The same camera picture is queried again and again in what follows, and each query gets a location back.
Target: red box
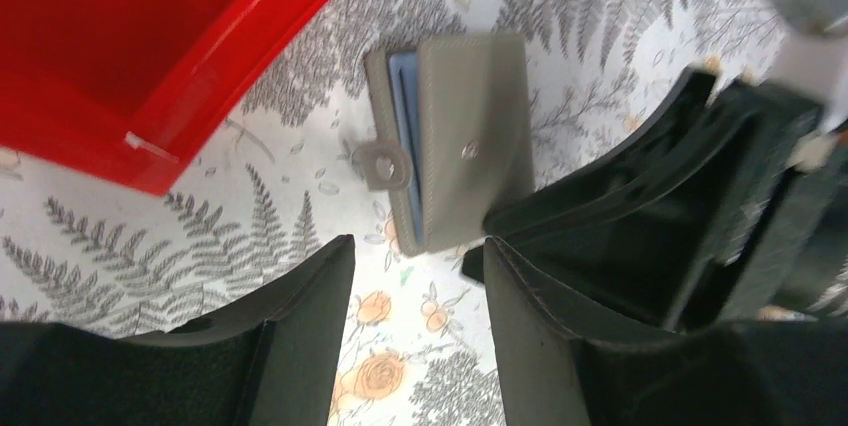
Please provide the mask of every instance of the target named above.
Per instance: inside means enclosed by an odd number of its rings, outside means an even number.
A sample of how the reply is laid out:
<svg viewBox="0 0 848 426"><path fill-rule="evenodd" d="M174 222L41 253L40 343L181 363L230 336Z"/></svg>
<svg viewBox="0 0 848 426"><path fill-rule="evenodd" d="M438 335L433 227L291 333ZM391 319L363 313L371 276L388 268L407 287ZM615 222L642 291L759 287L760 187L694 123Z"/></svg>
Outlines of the red box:
<svg viewBox="0 0 848 426"><path fill-rule="evenodd" d="M0 0L0 144L161 195L328 0Z"/></svg>

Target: floral tablecloth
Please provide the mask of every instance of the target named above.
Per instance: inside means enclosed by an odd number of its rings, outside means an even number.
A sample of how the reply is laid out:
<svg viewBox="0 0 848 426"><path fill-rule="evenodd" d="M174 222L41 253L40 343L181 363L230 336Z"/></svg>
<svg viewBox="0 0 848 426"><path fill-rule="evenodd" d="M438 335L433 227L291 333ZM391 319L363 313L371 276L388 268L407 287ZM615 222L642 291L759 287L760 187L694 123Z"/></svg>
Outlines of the floral tablecloth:
<svg viewBox="0 0 848 426"><path fill-rule="evenodd" d="M374 136L370 47L492 29L527 38L539 185L637 128L692 62L756 81L784 34L764 0L334 0L164 198L0 152L0 319L169 329L353 233L330 423L504 424L467 248L402 257L388 198L349 161Z"/></svg>

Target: red container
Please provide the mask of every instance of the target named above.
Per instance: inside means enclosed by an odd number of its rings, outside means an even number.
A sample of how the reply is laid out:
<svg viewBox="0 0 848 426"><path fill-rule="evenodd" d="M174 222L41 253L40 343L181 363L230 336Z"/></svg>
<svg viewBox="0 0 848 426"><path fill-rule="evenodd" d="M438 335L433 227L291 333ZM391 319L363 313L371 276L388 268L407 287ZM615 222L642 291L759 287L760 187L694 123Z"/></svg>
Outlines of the red container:
<svg viewBox="0 0 848 426"><path fill-rule="evenodd" d="M161 195L328 0L0 0L0 144Z"/></svg>

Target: tablecloth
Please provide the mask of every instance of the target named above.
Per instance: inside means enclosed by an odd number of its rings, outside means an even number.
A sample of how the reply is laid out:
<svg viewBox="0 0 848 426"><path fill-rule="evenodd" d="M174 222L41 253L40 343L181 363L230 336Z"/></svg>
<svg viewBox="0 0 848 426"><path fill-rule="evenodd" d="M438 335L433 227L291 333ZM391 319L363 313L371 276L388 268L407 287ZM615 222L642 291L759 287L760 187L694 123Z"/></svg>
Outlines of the tablecloth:
<svg viewBox="0 0 848 426"><path fill-rule="evenodd" d="M375 135L369 48L491 30L527 39L539 186L634 131L688 64L756 81L785 34L764 0L333 0L164 198L2 151L0 319L167 330L352 233L330 424L504 424L467 246L401 256L387 196L350 165Z"/></svg>

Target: card holder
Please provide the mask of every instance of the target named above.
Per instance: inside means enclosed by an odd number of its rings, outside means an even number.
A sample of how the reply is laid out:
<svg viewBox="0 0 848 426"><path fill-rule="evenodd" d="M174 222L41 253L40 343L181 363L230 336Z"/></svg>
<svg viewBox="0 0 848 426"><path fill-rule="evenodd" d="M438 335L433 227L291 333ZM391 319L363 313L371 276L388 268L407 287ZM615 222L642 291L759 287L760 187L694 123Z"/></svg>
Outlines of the card holder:
<svg viewBox="0 0 848 426"><path fill-rule="evenodd" d="M523 37L432 38L365 65L377 140L354 161L369 189L389 192L401 252L479 239L489 210L533 192Z"/></svg>

